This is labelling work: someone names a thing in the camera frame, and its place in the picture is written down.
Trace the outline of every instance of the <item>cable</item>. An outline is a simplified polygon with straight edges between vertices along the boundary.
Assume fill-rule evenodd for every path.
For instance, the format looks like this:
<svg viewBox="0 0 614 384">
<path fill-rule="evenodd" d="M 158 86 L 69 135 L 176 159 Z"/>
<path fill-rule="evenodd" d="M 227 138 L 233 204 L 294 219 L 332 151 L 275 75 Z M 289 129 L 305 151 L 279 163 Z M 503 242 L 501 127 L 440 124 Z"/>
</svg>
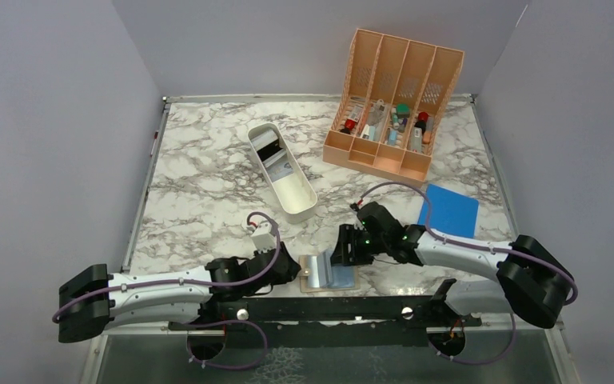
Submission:
<svg viewBox="0 0 614 384">
<path fill-rule="evenodd" d="M 512 319 L 512 337 L 509 339 L 509 344 L 504 348 L 504 350 L 502 350 L 502 352 L 500 352 L 500 354 L 498 354 L 494 358 L 489 358 L 479 362 L 475 362 L 472 360 L 464 360 L 462 358 L 456 358 L 455 356 L 448 356 L 447 354 L 441 353 L 432 343 L 429 343 L 429 346 L 431 346 L 437 352 L 437 356 L 445 358 L 446 360 L 450 360 L 451 362 L 456 362 L 458 364 L 463 364 L 466 366 L 485 366 L 487 364 L 497 362 L 498 360 L 501 360 L 502 358 L 507 356 L 507 354 L 509 354 L 509 352 L 514 347 L 514 342 L 516 341 L 516 320 L 514 319 L 513 314 L 509 314 L 509 317 Z"/>
<path fill-rule="evenodd" d="M 258 324 L 246 320 L 223 320 L 221 322 L 211 322 L 209 324 L 185 324 L 185 326 L 192 329 L 199 329 L 209 328 L 211 326 L 223 326 L 227 324 L 245 324 L 247 326 L 252 326 L 253 328 L 255 328 L 255 330 L 260 333 L 260 336 L 262 337 L 262 355 L 256 360 L 253 360 L 252 362 L 241 366 L 226 366 L 223 364 L 216 364 L 214 362 L 206 362 L 206 360 L 199 360 L 196 356 L 192 354 L 191 345 L 189 344 L 189 339 L 187 339 L 187 354 L 189 354 L 189 362 L 198 362 L 201 364 L 201 368 L 212 366 L 213 368 L 220 368 L 222 370 L 248 370 L 259 365 L 262 362 L 262 359 L 264 359 L 265 356 L 267 356 L 267 354 L 269 353 L 269 342 L 267 341 L 267 334 L 265 334 L 265 332 L 262 330 L 262 328 L 260 328 Z"/>
<path fill-rule="evenodd" d="M 453 329 L 454 329 L 454 328 L 455 328 L 455 327 L 456 327 L 458 324 L 460 324 L 460 332 L 461 332 L 462 334 L 464 334 L 464 322 L 462 322 L 462 319 L 461 319 L 461 318 L 458 318 L 458 319 L 456 320 L 456 322 L 454 322 L 454 323 L 453 323 L 453 326 L 452 326 L 452 327 L 451 327 L 451 329 L 449 330 L 451 338 L 453 338 L 453 336 L 455 335 L 455 334 L 453 333 Z"/>
<path fill-rule="evenodd" d="M 400 262 L 386 262 L 385 260 L 380 260 L 379 258 L 373 258 L 373 260 L 375 260 L 376 262 L 383 262 L 392 266 L 398 266 L 401 264 Z"/>
<path fill-rule="evenodd" d="M 269 261 L 269 264 L 267 264 L 265 269 L 261 270 L 258 274 L 255 274 L 254 276 L 251 276 L 247 279 L 244 279 L 238 282 L 204 282 L 202 280 L 194 280 L 192 278 L 186 278 L 183 280 L 183 282 L 186 284 L 194 284 L 194 285 L 199 285 L 199 286 L 242 286 L 244 284 L 248 284 L 249 282 L 254 282 L 255 280 L 258 280 L 260 277 L 262 277 L 262 275 L 266 274 L 270 269 L 272 269 L 272 267 L 274 266 L 274 263 L 277 261 L 279 257 L 280 248 L 281 248 L 281 235 L 279 234 L 279 225 L 270 216 L 268 216 L 265 213 L 258 212 L 258 211 L 251 212 L 248 215 L 248 217 L 246 217 L 246 223 L 250 225 L 251 223 L 250 218 L 254 215 L 262 216 L 263 218 L 267 219 L 269 224 L 272 225 L 273 235 L 277 238 L 277 248 L 274 251 L 274 256 L 272 257 L 272 260 Z M 165 284 L 180 284 L 180 279 L 170 278 L 170 279 L 164 279 L 164 280 L 157 280 L 153 282 L 135 282 L 133 284 L 126 284 L 125 288 L 132 290 L 136 288 L 144 288 L 146 286 L 160 286 L 160 285 L 165 285 Z M 99 290 L 93 290 L 93 291 L 88 292 L 87 294 L 83 294 L 75 298 L 74 300 L 67 302 L 64 306 L 61 306 L 57 311 L 55 311 L 55 314 L 53 314 L 53 322 L 55 324 L 58 324 L 60 322 L 60 315 L 64 314 L 69 308 L 77 305 L 79 302 L 82 302 L 88 298 L 92 298 L 93 296 L 97 296 L 99 294 L 108 294 L 109 292 L 115 292 L 121 289 L 122 289 L 122 286 L 107 286 L 105 288 L 101 288 Z"/>
<path fill-rule="evenodd" d="M 361 195 L 361 199 L 365 198 L 368 194 L 370 194 L 371 192 L 373 192 L 374 190 L 376 190 L 376 189 L 378 189 L 378 188 L 380 188 L 382 186 L 391 186 L 391 185 L 406 186 L 406 187 L 408 187 L 408 188 L 410 188 L 412 190 L 415 190 L 418 194 L 420 194 L 420 196 L 422 196 L 422 198 L 425 200 L 425 202 L 427 202 L 427 216 L 425 217 L 425 230 L 433 238 L 441 240 L 442 242 L 446 242 L 448 244 L 453 244 L 454 246 L 463 246 L 464 248 L 469 248 L 470 250 L 484 250 L 484 251 L 488 251 L 488 252 L 492 251 L 492 252 L 497 252 L 497 253 L 502 253 L 502 254 L 511 254 L 513 256 L 524 258 L 524 259 L 526 259 L 526 260 L 528 260 L 530 262 L 535 262 L 537 264 L 545 266 L 548 269 L 550 269 L 552 272 L 554 272 L 555 274 L 559 274 L 562 278 L 564 278 L 564 280 L 566 280 L 568 282 L 568 284 L 571 285 L 571 287 L 572 287 L 572 294 L 571 294 L 571 297 L 568 298 L 566 300 L 566 302 L 564 303 L 565 306 L 567 306 L 568 304 L 573 303 L 578 298 L 578 285 L 576 285 L 576 282 L 573 280 L 573 278 L 568 276 L 568 274 L 566 272 L 564 272 L 561 268 L 558 268 L 557 266 L 554 266 L 554 265 L 550 264 L 549 262 L 546 262 L 545 260 L 540 260 L 539 258 L 534 258 L 530 254 L 525 254 L 525 253 L 520 252 L 518 250 L 509 250 L 507 248 L 493 248 L 493 249 L 490 249 L 487 246 L 477 246 L 477 245 L 474 245 L 474 244 L 469 244 L 467 242 L 461 242 L 461 241 L 458 241 L 458 240 L 454 240 L 452 238 L 441 236 L 440 234 L 434 232 L 432 230 L 432 228 L 429 226 L 429 216 L 432 214 L 432 203 L 429 201 L 429 198 L 427 197 L 427 194 L 425 194 L 425 192 L 420 190 L 420 188 L 417 188 L 415 186 L 411 186 L 411 185 L 406 184 L 404 182 L 381 182 L 380 184 L 374 186 L 373 188 L 370 188 L 369 190 L 365 191 Z"/>
</svg>

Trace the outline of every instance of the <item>white connector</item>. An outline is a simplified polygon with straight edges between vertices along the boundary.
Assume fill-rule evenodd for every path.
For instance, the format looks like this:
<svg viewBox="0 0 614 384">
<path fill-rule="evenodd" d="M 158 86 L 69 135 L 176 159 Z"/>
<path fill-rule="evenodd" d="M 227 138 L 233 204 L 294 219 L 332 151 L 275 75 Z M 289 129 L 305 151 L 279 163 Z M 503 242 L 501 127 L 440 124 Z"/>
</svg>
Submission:
<svg viewBox="0 0 614 384">
<path fill-rule="evenodd" d="M 261 252 L 273 250 L 277 247 L 277 240 L 272 235 L 272 225 L 269 222 L 262 222 L 257 226 L 253 234 L 250 235 L 255 244 L 255 249 Z"/>
</svg>

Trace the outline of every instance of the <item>small bottle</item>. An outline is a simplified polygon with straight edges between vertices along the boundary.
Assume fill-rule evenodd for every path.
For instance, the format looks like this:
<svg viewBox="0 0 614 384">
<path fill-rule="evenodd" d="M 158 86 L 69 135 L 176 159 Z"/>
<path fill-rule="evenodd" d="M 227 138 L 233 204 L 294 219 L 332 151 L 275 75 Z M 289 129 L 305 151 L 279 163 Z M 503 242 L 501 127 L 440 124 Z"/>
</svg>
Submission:
<svg viewBox="0 0 614 384">
<path fill-rule="evenodd" d="M 364 130 L 361 131 L 361 137 L 362 138 L 369 138 L 370 136 L 370 125 L 366 124 L 366 126 L 364 127 Z"/>
<path fill-rule="evenodd" d="M 411 131 L 411 138 L 409 139 L 409 150 L 413 152 L 422 152 L 423 134 L 427 129 L 427 119 L 429 115 L 425 112 L 420 112 L 417 116 L 417 122 Z"/>
<path fill-rule="evenodd" d="M 397 132 L 395 130 L 389 130 L 389 138 L 387 138 L 388 146 L 395 146 L 397 144 Z"/>
<path fill-rule="evenodd" d="M 378 122 L 384 117 L 383 113 L 385 112 L 385 102 L 382 100 L 378 100 L 371 107 L 369 118 L 366 124 L 370 126 L 376 126 Z"/>
<path fill-rule="evenodd" d="M 434 129 L 434 118 L 427 120 L 427 131 L 422 134 L 422 143 L 429 144 L 432 141 L 432 130 Z"/>
<path fill-rule="evenodd" d="M 399 122 L 399 132 L 400 133 L 404 133 L 406 131 L 406 123 L 408 123 L 408 119 L 407 118 L 403 118 L 400 122 Z"/>
<path fill-rule="evenodd" d="M 375 131 L 377 130 L 375 126 L 367 126 L 369 128 L 369 136 L 367 137 L 368 140 L 373 140 L 376 141 L 375 139 Z"/>
<path fill-rule="evenodd" d="M 349 116 L 345 120 L 345 128 L 347 128 L 350 132 L 356 134 L 357 132 L 357 124 L 361 119 L 361 114 L 364 112 L 364 107 L 356 105 L 352 108 L 352 111 L 349 112 Z"/>
</svg>

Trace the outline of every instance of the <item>peach desk organizer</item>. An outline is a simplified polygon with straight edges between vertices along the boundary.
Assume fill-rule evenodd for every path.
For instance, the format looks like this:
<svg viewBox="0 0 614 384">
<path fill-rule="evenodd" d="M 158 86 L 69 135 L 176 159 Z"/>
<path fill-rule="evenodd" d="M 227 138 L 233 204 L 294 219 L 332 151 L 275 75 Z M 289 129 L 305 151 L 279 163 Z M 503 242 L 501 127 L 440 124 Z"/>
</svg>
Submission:
<svg viewBox="0 0 614 384">
<path fill-rule="evenodd" d="M 421 186 L 432 161 L 434 138 L 455 88 L 464 52 L 380 34 L 357 30 L 349 48 L 349 62 L 340 107 L 324 142 L 324 161 Z M 391 107 L 383 117 L 384 130 L 378 140 L 361 134 L 371 106 L 377 100 L 411 109 L 405 132 L 400 134 L 401 148 L 388 146 L 385 140 L 391 127 Z M 339 132 L 355 105 L 364 111 L 351 134 Z M 407 150 L 413 126 L 420 112 L 433 118 L 429 144 L 422 152 Z"/>
</svg>

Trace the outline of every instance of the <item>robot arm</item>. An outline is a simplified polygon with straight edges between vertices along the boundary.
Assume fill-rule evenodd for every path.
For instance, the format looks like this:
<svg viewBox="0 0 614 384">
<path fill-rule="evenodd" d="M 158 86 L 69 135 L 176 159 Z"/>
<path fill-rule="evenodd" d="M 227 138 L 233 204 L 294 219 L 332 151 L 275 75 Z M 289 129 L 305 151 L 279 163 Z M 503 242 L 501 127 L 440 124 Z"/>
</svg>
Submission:
<svg viewBox="0 0 614 384">
<path fill-rule="evenodd" d="M 181 324 L 237 318 L 252 320 L 273 346 L 423 346 L 429 340 L 454 355 L 464 339 L 461 345 L 453 339 L 447 344 L 426 329 L 457 322 L 479 326 L 469 316 L 475 312 L 514 312 L 534 326 L 551 328 L 572 289 L 568 271 L 534 238 L 481 242 L 402 226 L 376 202 L 355 210 L 363 228 L 340 226 L 331 264 L 366 265 L 386 253 L 399 263 L 445 266 L 485 280 L 448 279 L 433 296 L 253 298 L 264 286 L 291 282 L 301 269 L 278 233 L 264 223 L 251 236 L 257 248 L 253 258 L 219 258 L 192 270 L 148 276 L 107 274 L 106 265 L 89 267 L 60 288 L 54 317 L 58 340 L 78 342 L 135 322 L 167 321 L 171 330 L 186 330 Z M 245 327 L 227 331 L 234 332 L 225 338 L 230 348 L 254 345 L 255 336 L 249 338 Z"/>
<path fill-rule="evenodd" d="M 530 236 L 520 235 L 514 242 L 483 242 L 424 226 L 402 226 L 376 202 L 352 208 L 364 229 L 341 227 L 331 263 L 369 264 L 375 254 L 385 252 L 399 263 L 446 266 L 494 282 L 460 284 L 449 290 L 446 303 L 458 314 L 511 309 L 534 326 L 552 328 L 571 292 L 570 273 Z M 481 304 L 487 308 L 479 309 Z"/>
</svg>

